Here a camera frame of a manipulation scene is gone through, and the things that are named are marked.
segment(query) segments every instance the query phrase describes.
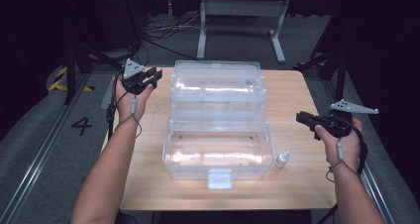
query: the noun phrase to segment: person's right hand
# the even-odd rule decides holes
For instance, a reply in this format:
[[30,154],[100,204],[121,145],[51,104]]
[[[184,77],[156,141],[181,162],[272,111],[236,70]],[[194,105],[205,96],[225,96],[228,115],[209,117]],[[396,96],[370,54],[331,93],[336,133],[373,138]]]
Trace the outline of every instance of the person's right hand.
[[[353,125],[362,131],[362,122],[358,119],[353,119]],[[337,142],[338,138],[331,135],[325,128],[321,125],[315,126],[315,132],[322,139],[325,144],[325,154],[327,155],[327,161],[333,167],[339,163],[339,157],[337,153]],[[361,152],[359,145],[359,137],[352,130],[352,132],[341,139],[341,144],[343,145],[344,153],[344,162],[351,168],[353,171],[357,170],[358,167],[358,157]]]

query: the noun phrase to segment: yellow tape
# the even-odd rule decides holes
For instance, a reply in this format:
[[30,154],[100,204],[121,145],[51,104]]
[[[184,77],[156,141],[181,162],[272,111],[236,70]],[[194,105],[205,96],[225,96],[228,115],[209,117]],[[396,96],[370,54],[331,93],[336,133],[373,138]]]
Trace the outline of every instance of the yellow tape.
[[[64,74],[67,72],[67,66],[63,66],[58,74],[56,75],[55,79],[52,82],[52,85],[50,86],[49,90],[61,90],[61,91],[67,91],[67,86],[65,85],[59,85],[59,82],[61,81]],[[86,86],[83,91],[86,92],[93,92],[95,90],[95,86]]]

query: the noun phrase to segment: container latch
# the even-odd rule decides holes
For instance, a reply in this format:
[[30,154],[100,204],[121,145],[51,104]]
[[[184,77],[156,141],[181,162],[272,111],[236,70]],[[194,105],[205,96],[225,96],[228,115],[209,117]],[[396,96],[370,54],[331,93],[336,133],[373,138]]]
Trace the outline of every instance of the container latch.
[[209,189],[229,189],[234,186],[232,171],[227,168],[210,169],[207,181]]

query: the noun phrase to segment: wrist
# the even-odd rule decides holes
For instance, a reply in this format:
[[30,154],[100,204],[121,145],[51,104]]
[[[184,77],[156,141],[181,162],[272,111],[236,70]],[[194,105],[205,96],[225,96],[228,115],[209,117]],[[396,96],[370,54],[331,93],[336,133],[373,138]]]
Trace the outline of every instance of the wrist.
[[353,176],[359,177],[356,168],[354,168],[352,166],[348,166],[347,164],[345,164],[343,162],[340,162],[338,165],[336,165],[334,167],[333,174],[334,174],[334,179],[346,178],[346,177],[350,177],[350,176],[351,177],[353,177]]
[[329,162],[329,164],[331,167],[337,167],[337,168],[343,167],[343,168],[351,169],[354,171],[356,171],[358,168],[357,162],[348,162],[345,160],[341,160],[341,161],[336,160],[335,162]]
[[136,121],[136,119],[133,116],[128,116],[126,118],[121,118],[119,120],[118,126],[121,127],[125,127],[127,128],[137,128],[137,126],[139,126],[139,121]]

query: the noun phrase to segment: forearm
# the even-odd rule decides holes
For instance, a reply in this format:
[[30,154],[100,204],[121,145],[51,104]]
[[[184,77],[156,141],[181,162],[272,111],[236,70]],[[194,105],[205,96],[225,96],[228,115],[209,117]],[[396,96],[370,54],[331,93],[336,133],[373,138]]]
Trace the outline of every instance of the forearm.
[[344,166],[334,170],[337,204],[343,223],[384,223],[362,181]]
[[115,221],[120,207],[136,139],[136,124],[121,124],[83,182],[72,222]]

